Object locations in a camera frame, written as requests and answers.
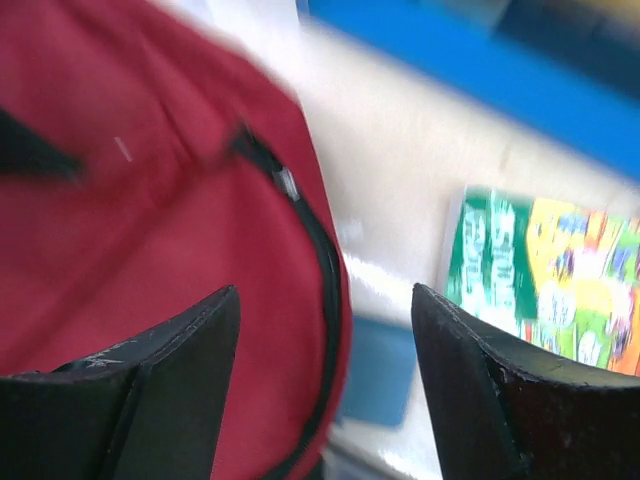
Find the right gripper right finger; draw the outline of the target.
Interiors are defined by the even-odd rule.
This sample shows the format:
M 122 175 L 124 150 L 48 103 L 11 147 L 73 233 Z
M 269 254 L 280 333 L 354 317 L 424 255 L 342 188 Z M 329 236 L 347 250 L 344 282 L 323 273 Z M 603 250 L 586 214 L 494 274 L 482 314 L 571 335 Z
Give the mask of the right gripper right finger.
M 558 356 L 413 288 L 445 479 L 636 479 L 639 380 Z

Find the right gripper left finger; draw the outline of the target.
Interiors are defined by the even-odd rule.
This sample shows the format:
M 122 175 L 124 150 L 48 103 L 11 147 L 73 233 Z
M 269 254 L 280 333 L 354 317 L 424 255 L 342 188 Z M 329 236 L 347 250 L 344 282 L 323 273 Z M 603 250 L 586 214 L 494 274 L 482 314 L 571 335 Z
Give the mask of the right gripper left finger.
M 1 380 L 5 479 L 206 479 L 240 326 L 223 288 L 51 372 Z

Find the red backpack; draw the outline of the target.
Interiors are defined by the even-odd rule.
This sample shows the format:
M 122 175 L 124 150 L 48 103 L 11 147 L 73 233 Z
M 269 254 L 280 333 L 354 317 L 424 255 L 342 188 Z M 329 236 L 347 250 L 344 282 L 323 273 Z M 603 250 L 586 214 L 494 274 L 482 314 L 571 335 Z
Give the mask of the red backpack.
M 315 479 L 352 315 L 298 104 L 149 1 L 1 5 L 1 380 L 232 287 L 211 475 Z

